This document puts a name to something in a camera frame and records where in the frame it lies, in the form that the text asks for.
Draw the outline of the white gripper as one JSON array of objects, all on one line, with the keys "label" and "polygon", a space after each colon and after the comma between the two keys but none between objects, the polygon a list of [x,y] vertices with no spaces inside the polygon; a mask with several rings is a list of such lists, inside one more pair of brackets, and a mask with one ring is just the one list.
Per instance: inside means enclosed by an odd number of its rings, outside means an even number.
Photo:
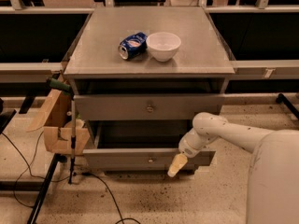
[{"label": "white gripper", "polygon": [[180,153],[172,160],[167,174],[170,177],[174,177],[188,162],[188,158],[195,157],[208,143],[208,138],[197,133],[195,130],[187,132],[178,143]]}]

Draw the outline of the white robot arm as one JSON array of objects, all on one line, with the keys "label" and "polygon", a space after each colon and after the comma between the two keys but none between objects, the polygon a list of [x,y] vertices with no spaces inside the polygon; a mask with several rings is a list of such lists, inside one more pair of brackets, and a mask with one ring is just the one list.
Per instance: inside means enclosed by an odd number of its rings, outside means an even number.
[{"label": "white robot arm", "polygon": [[218,138],[251,154],[246,224],[299,224],[299,132],[238,125],[202,112],[179,141],[168,175]]}]

